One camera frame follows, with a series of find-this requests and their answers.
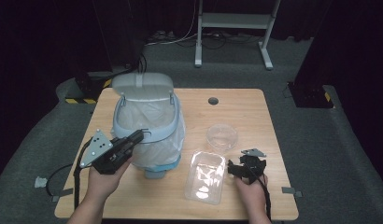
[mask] wooden table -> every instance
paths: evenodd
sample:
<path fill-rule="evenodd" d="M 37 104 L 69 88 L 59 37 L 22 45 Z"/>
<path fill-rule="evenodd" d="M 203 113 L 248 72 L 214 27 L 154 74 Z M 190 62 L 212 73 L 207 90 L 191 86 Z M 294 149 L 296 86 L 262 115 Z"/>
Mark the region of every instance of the wooden table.
<path fill-rule="evenodd" d="M 226 160 L 239 162 L 238 158 L 242 156 L 240 151 L 243 149 L 257 148 L 264 152 L 267 155 L 265 173 L 269 176 L 272 219 L 296 219 L 298 210 L 293 195 L 282 192 L 281 187 L 290 187 L 290 181 L 263 92 L 253 89 L 175 89 L 175 93 L 180 100 L 186 123 L 186 137 L 178 167 L 168 171 L 163 179 L 146 179 L 143 171 L 130 166 L 118 189 L 107 199 L 104 217 L 247 219 L 233 177 L 227 172 L 223 180 L 220 204 L 212 205 L 185 197 L 192 154 L 195 151 L 213 152 L 206 141 L 206 131 L 214 124 L 227 123 L 237 130 L 238 143 L 224 155 Z M 219 103 L 209 104 L 210 97 L 218 98 Z M 110 137 L 113 111 L 119 98 L 112 89 L 103 90 L 82 145 L 97 129 Z M 74 187 L 73 169 L 74 167 L 64 189 Z M 88 169 L 84 169 L 80 179 L 80 201 L 85 195 L 87 180 Z M 73 200 L 73 194 L 63 196 L 58 202 L 55 215 L 70 217 L 74 210 Z"/>

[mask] black cable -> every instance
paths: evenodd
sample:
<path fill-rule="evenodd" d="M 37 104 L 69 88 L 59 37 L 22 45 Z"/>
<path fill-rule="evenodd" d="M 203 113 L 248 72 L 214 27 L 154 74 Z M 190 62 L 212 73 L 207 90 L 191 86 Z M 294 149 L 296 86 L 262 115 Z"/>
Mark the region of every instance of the black cable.
<path fill-rule="evenodd" d="M 57 170 L 54 171 L 54 173 L 52 173 L 52 174 L 50 175 L 50 177 L 47 179 L 47 183 L 46 183 L 46 192 L 47 192 L 47 194 L 48 194 L 49 196 L 51 196 L 51 197 L 54 196 L 54 194 L 51 193 L 51 191 L 50 191 L 50 186 L 49 186 L 52 177 L 55 176 L 58 172 L 62 171 L 64 168 L 69 167 L 69 166 L 71 166 L 71 165 L 73 165 L 73 163 L 67 164 L 67 165 L 65 165 L 65 166 L 63 166 L 63 167 L 57 169 Z"/>
<path fill-rule="evenodd" d="M 206 49 L 221 49 L 221 48 L 223 48 L 223 46 L 225 46 L 226 43 L 227 43 L 227 38 L 226 38 L 226 36 L 225 36 L 222 32 L 219 32 L 218 35 L 219 35 L 219 36 L 212 35 L 212 36 L 214 36 L 214 37 L 213 37 L 213 38 L 211 37 L 211 39 L 214 39 L 214 40 L 224 40 L 224 41 L 221 43 L 220 46 L 215 47 L 215 48 L 209 48 L 207 45 L 202 45 L 202 46 L 203 46 L 204 48 L 206 48 Z"/>
<path fill-rule="evenodd" d="M 146 61 L 145 55 L 143 53 L 141 53 L 141 57 L 143 58 L 143 61 L 145 62 L 143 73 L 146 73 L 146 70 L 148 68 L 148 62 Z"/>
<path fill-rule="evenodd" d="M 186 45 L 181 45 L 180 42 L 177 42 L 176 44 L 183 47 L 183 48 L 195 48 L 195 39 L 193 39 L 192 44 L 186 46 Z"/>
<path fill-rule="evenodd" d="M 263 188 L 263 191 L 264 191 L 264 198 L 266 200 L 266 215 L 268 217 L 268 219 L 270 219 L 271 221 L 271 200 L 270 200 L 270 193 L 268 192 L 268 189 L 267 189 L 267 186 L 265 186 L 265 178 L 264 178 L 264 173 L 262 174 L 263 175 L 263 179 L 264 179 L 264 183 L 261 181 L 261 179 L 255 175 L 255 173 L 253 173 L 253 171 L 250 169 L 249 166 L 247 166 L 248 169 L 250 170 L 250 172 L 254 175 L 254 177 L 256 177 L 256 179 L 259 181 L 259 183 L 261 184 L 262 188 Z"/>
<path fill-rule="evenodd" d="M 139 61 L 138 61 L 138 73 L 141 73 L 141 71 L 143 71 L 143 64 L 142 64 L 141 59 L 139 58 Z"/>
<path fill-rule="evenodd" d="M 116 73 L 116 74 L 112 74 L 112 75 L 110 75 L 110 76 L 107 76 L 107 77 L 91 77 L 91 80 L 92 80 L 92 81 L 110 80 L 110 79 L 112 79 L 112 78 L 115 77 L 115 76 L 122 75 L 122 74 L 128 74 L 128 73 L 130 73 L 130 72 L 132 72 L 132 71 L 134 71 L 134 69 L 133 69 L 133 68 L 130 68 L 130 69 L 128 69 L 128 70 L 124 70 L 124 71 L 121 71 L 121 72 L 119 72 L 119 73 Z"/>
<path fill-rule="evenodd" d="M 194 4 L 193 4 L 194 7 L 193 7 L 193 13 L 192 13 L 192 19 L 191 19 L 191 26 L 190 26 L 190 28 L 189 28 L 188 33 L 186 33 L 183 37 L 181 37 L 181 38 L 179 38 L 179 39 L 175 39 L 175 40 L 174 40 L 174 39 L 170 38 L 170 39 L 172 39 L 171 41 L 162 41 L 162 40 L 160 40 L 160 41 L 157 42 L 157 43 L 150 42 L 150 43 L 148 43 L 147 45 L 173 44 L 173 43 L 177 43 L 177 42 L 179 42 L 179 41 L 183 41 L 183 40 L 185 40 L 185 39 L 188 39 L 189 33 L 191 32 L 192 27 L 193 27 L 193 24 L 194 24 L 194 17 L 195 17 L 195 15 L 196 15 L 196 13 L 195 13 L 195 11 L 196 11 L 196 3 L 197 3 L 197 0 L 194 0 Z"/>
<path fill-rule="evenodd" d="M 75 178 L 75 199 L 74 199 L 75 210 L 76 208 L 78 208 L 79 194 L 80 194 L 80 172 L 82 170 L 82 168 L 80 167 L 80 162 L 81 162 L 81 158 L 83 157 L 84 151 L 90 145 L 91 141 L 92 141 L 92 138 L 90 138 L 90 140 L 84 144 L 83 148 L 78 154 L 78 162 L 76 163 L 75 171 L 73 172 L 73 177 Z"/>
<path fill-rule="evenodd" d="M 232 40 L 232 38 L 240 38 L 240 37 L 244 37 L 245 40 Z M 260 41 L 261 39 L 262 39 L 261 36 L 256 36 L 256 35 L 248 35 L 248 36 L 231 35 L 231 36 L 227 37 L 227 43 L 230 43 L 230 44 L 249 44 L 249 43 Z"/>

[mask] table hole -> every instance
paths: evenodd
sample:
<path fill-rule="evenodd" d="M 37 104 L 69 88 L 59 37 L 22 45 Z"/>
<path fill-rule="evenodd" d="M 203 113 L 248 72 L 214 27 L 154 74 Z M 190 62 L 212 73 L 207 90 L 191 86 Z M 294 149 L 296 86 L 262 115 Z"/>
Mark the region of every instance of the table hole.
<path fill-rule="evenodd" d="M 217 105 L 219 103 L 219 100 L 216 97 L 211 97 L 208 99 L 208 102 L 210 105 Z"/>

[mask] clear plastic container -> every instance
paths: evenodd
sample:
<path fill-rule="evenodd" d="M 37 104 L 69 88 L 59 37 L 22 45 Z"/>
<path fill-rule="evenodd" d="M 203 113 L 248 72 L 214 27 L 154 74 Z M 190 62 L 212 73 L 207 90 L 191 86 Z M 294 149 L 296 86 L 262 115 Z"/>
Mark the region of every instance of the clear plastic container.
<path fill-rule="evenodd" d="M 228 124 L 215 124 L 206 132 L 206 140 L 215 152 L 223 155 L 237 144 L 238 134 Z"/>
<path fill-rule="evenodd" d="M 186 198 L 203 203 L 220 203 L 225 164 L 224 157 L 218 154 L 194 152 L 186 182 Z"/>

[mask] white trash can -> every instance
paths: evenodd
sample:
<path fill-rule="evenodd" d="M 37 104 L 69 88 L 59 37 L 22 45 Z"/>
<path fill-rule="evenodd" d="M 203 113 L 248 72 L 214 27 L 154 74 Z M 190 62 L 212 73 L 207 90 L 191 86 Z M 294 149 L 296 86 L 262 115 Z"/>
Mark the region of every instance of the white trash can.
<path fill-rule="evenodd" d="M 116 104 L 112 134 L 125 137 L 142 130 L 135 146 L 133 165 L 146 178 L 162 178 L 177 167 L 186 127 L 172 79 L 160 73 L 114 77 L 112 88 L 121 96 Z"/>

